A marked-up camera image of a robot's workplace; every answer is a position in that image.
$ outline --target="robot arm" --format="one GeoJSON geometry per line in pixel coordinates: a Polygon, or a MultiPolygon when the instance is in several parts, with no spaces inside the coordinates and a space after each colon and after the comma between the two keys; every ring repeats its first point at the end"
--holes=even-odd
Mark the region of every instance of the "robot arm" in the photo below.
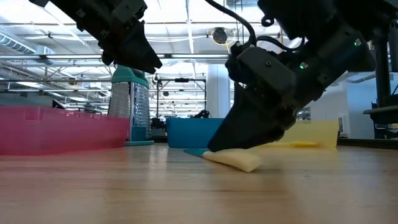
{"type": "MultiPolygon", "coordinates": [[[[30,0],[45,6],[49,0],[30,0]]],[[[234,17],[250,33],[248,42],[235,43],[226,63],[235,84],[235,103],[209,142],[211,151],[250,148],[280,139],[295,123],[297,112],[322,96],[347,70],[374,70],[367,42],[389,33],[397,19],[393,0],[258,0],[263,26],[275,21],[290,39],[302,44],[289,49],[254,29],[233,11],[205,0],[234,17]],[[256,47],[268,41],[285,52],[256,47]]],[[[144,36],[139,19],[147,8],[143,0],[51,0],[87,30],[104,49],[103,62],[154,73],[162,66],[144,36]]]]}
{"type": "Polygon", "coordinates": [[[297,112],[345,71],[375,69],[367,42],[388,35],[397,19],[396,4],[384,0],[259,0],[258,5],[264,26],[276,20],[290,39],[308,42],[281,54],[256,47],[258,40],[272,42],[264,36],[232,46],[226,66],[246,87],[235,85],[234,106],[209,142],[212,151],[280,139],[297,112]]]}

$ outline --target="fluorescent light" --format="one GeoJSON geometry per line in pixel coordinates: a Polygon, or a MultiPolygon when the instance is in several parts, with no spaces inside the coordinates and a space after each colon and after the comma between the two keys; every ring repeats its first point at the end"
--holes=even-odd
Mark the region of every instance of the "fluorescent light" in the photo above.
{"type": "Polygon", "coordinates": [[[172,54],[171,58],[228,58],[228,54],[172,54]]]}
{"type": "Polygon", "coordinates": [[[101,59],[102,55],[46,55],[48,59],[101,59]]]}
{"type": "Polygon", "coordinates": [[[205,99],[159,99],[159,101],[204,101],[204,100],[205,99]]]}
{"type": "Polygon", "coordinates": [[[40,59],[38,55],[0,55],[1,60],[40,59]]]}
{"type": "Polygon", "coordinates": [[[102,92],[102,91],[110,91],[110,90],[77,90],[79,92],[102,92]]]}
{"type": "MultiPolygon", "coordinates": [[[[157,90],[154,90],[154,89],[151,89],[151,90],[149,90],[150,92],[157,92],[157,90]]],[[[166,88],[163,88],[162,90],[159,90],[160,92],[165,92],[165,91],[171,91],[171,92],[173,92],[173,91],[177,91],[177,92],[201,92],[201,91],[203,91],[202,89],[184,89],[184,88],[181,88],[181,89],[166,89],[166,88]]]]}
{"type": "Polygon", "coordinates": [[[29,86],[32,88],[43,88],[42,85],[38,83],[32,83],[32,82],[17,82],[17,84],[24,85],[24,86],[29,86]]]}
{"type": "Polygon", "coordinates": [[[74,90],[43,90],[44,92],[73,92],[74,90]]]}
{"type": "Polygon", "coordinates": [[[86,98],[83,97],[69,97],[71,100],[79,101],[79,102],[86,102],[88,101],[86,98]]]}
{"type": "Polygon", "coordinates": [[[11,92],[39,92],[40,90],[18,90],[18,89],[14,89],[14,90],[6,90],[6,91],[11,91],[11,92]]]}
{"type": "Polygon", "coordinates": [[[64,97],[64,96],[62,96],[61,94],[58,94],[58,93],[50,93],[51,95],[53,95],[53,96],[57,96],[57,97],[64,97]]]}

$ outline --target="ceiling light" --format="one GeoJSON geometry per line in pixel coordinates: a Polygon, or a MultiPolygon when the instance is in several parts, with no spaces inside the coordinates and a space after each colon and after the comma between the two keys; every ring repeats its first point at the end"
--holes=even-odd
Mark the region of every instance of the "ceiling light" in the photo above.
{"type": "MultiPolygon", "coordinates": [[[[155,89],[152,89],[152,90],[149,90],[150,92],[157,92],[157,90],[155,89]]],[[[160,92],[165,92],[165,91],[167,91],[167,92],[179,92],[179,91],[181,91],[181,92],[201,92],[201,91],[203,91],[203,90],[201,90],[201,89],[183,89],[183,88],[181,88],[181,89],[176,89],[176,88],[174,88],[174,89],[168,89],[168,88],[163,88],[162,90],[159,90],[160,92]]]]}
{"type": "Polygon", "coordinates": [[[14,89],[14,90],[7,90],[7,91],[22,93],[22,92],[39,92],[40,90],[23,90],[23,89],[19,90],[19,89],[14,89]]]}
{"type": "Polygon", "coordinates": [[[0,55],[1,60],[40,59],[38,55],[0,55]]]}
{"type": "Polygon", "coordinates": [[[58,93],[49,93],[49,94],[51,94],[53,96],[57,96],[57,97],[64,97],[64,96],[62,96],[61,94],[58,94],[58,93]]]}
{"type": "Polygon", "coordinates": [[[110,91],[110,90],[89,90],[89,89],[87,89],[87,90],[77,90],[77,91],[79,91],[79,92],[106,92],[106,91],[110,91]]]}
{"type": "Polygon", "coordinates": [[[74,90],[43,90],[44,92],[73,92],[74,90]]]}
{"type": "Polygon", "coordinates": [[[79,101],[79,102],[88,101],[86,98],[83,98],[83,97],[69,97],[69,99],[74,100],[74,101],[79,101]]]}
{"type": "Polygon", "coordinates": [[[228,54],[172,54],[171,58],[186,58],[186,59],[191,59],[191,58],[228,58],[228,54]]]}
{"type": "Polygon", "coordinates": [[[101,59],[102,55],[47,55],[47,59],[101,59]]]}

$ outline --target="black cable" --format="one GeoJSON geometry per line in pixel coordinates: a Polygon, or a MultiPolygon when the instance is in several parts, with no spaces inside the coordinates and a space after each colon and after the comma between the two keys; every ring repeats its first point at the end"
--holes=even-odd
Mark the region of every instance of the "black cable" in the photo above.
{"type": "Polygon", "coordinates": [[[270,27],[270,26],[274,25],[274,23],[275,23],[275,19],[268,19],[267,16],[264,16],[264,17],[261,19],[261,25],[262,25],[263,27],[270,27]]]}
{"type": "Polygon", "coordinates": [[[235,12],[225,8],[224,6],[218,4],[217,2],[215,2],[214,0],[205,0],[208,4],[210,4],[211,6],[213,6],[214,8],[218,9],[219,11],[233,17],[234,19],[238,20],[240,23],[242,23],[249,31],[250,33],[250,37],[248,42],[252,45],[256,44],[256,33],[253,29],[253,27],[250,25],[250,23],[243,19],[242,17],[240,17],[238,14],[236,14],[235,12]]]}
{"type": "Polygon", "coordinates": [[[304,43],[305,43],[305,39],[303,37],[303,39],[301,40],[300,45],[298,47],[295,47],[295,48],[291,49],[291,48],[286,47],[283,44],[281,44],[277,39],[275,39],[273,37],[270,37],[270,36],[266,36],[266,35],[262,35],[262,36],[257,37],[256,42],[258,42],[258,41],[270,42],[272,44],[275,44],[276,46],[278,46],[282,50],[286,50],[288,52],[293,52],[293,51],[296,51],[296,50],[300,50],[300,48],[302,48],[304,46],[304,43]]]}

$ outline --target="table surface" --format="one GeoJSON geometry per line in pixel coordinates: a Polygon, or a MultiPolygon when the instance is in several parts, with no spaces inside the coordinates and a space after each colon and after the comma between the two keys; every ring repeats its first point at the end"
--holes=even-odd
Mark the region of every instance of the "table surface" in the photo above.
{"type": "Polygon", "coordinates": [[[398,223],[398,151],[262,155],[250,174],[162,144],[0,156],[0,223],[398,223]]]}

